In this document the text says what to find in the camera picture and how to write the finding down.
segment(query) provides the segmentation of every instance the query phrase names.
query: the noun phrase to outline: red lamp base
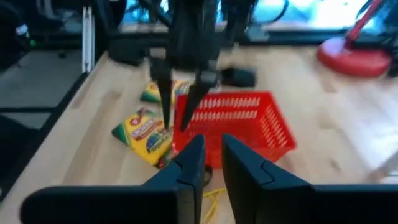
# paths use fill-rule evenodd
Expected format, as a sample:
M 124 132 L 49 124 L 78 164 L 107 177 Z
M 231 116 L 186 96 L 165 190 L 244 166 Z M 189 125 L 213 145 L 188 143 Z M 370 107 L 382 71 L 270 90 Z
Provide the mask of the red lamp base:
M 317 58 L 327 67 L 356 77 L 379 77 L 390 66 L 391 57 L 383 50 L 350 49 L 344 38 L 332 38 L 322 43 Z

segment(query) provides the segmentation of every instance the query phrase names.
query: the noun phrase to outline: yellow wire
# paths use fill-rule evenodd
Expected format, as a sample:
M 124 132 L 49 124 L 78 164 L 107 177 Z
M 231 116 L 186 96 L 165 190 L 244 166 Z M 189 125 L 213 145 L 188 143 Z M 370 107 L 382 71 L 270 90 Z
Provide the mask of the yellow wire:
M 210 209 L 206 212 L 205 218 L 203 219 L 202 223 L 204 223 L 208 218 L 210 218 L 208 223 L 210 224 L 212 222 L 214 216 L 217 213 L 217 209 L 218 209 L 218 206 L 217 206 L 218 197 L 224 191 L 226 191 L 226 188 L 212 190 L 211 192 L 207 192 L 207 193 L 203 194 L 203 198 L 209 197 L 213 201 L 213 203 L 212 203 Z

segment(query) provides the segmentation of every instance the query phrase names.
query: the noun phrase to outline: yellow crayon box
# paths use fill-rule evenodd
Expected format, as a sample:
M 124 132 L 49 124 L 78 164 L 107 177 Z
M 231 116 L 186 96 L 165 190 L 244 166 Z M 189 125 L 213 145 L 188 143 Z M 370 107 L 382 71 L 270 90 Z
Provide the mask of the yellow crayon box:
M 172 104 L 174 104 L 175 96 L 178 94 L 188 93 L 189 86 L 192 83 L 186 80 L 173 80 L 172 83 Z M 140 97 L 141 101 L 160 103 L 160 93 L 155 82 L 150 82 Z
M 112 135 L 158 168 L 166 166 L 177 155 L 171 147 L 172 128 L 166 130 L 163 120 L 146 108 L 124 120 L 112 130 Z

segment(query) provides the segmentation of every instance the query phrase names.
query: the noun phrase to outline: wooden tabletop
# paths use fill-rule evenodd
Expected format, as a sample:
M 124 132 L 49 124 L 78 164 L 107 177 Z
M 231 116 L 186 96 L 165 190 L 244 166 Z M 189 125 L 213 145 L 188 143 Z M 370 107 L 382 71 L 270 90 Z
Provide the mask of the wooden tabletop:
M 379 182 L 396 168 L 398 80 L 336 74 L 315 59 L 315 47 L 256 47 L 223 52 L 219 67 L 257 68 L 257 90 L 273 92 L 297 149 L 277 165 L 314 184 Z M 186 73 L 175 78 L 192 79 Z M 0 223 L 15 224 L 23 199 L 50 185 L 139 185 L 158 172 L 112 137 L 123 119 L 146 106 L 150 81 L 138 68 L 104 54 L 1 205 Z M 224 187 L 220 170 L 205 191 Z M 203 202 L 203 212 L 209 202 Z M 234 223 L 228 196 L 215 223 Z

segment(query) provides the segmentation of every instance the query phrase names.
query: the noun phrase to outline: red plastic basket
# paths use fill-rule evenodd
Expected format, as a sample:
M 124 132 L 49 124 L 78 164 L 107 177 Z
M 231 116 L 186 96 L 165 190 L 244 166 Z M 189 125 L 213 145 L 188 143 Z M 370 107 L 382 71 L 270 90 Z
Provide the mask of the red plastic basket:
M 197 134 L 205 136 L 206 164 L 221 168 L 221 135 L 230 133 L 258 154 L 276 162 L 295 141 L 271 93 L 239 91 L 202 99 L 186 130 L 180 130 L 187 95 L 179 95 L 174 114 L 174 148 L 181 151 Z

